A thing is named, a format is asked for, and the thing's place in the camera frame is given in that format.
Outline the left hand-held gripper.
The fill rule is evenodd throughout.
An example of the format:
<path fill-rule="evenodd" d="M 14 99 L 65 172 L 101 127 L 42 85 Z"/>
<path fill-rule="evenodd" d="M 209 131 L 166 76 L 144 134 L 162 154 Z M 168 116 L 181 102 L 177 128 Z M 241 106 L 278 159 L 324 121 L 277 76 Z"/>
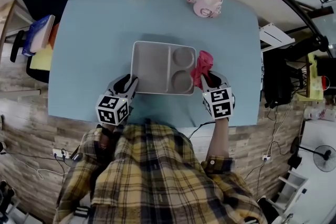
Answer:
<path fill-rule="evenodd" d="M 128 118 L 132 99 L 115 94 L 134 95 L 138 82 L 138 77 L 125 74 L 109 83 L 106 92 L 99 96 L 95 106 L 99 123 L 118 126 Z"/>

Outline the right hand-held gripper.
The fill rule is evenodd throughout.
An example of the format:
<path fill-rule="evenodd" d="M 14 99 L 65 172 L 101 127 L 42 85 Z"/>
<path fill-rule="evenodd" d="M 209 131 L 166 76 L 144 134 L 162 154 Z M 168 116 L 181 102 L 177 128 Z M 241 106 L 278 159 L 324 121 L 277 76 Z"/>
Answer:
<path fill-rule="evenodd" d="M 216 72 L 208 72 L 207 76 L 201 75 L 203 105 L 213 120 L 229 118 L 235 107 L 235 96 L 227 78 Z"/>

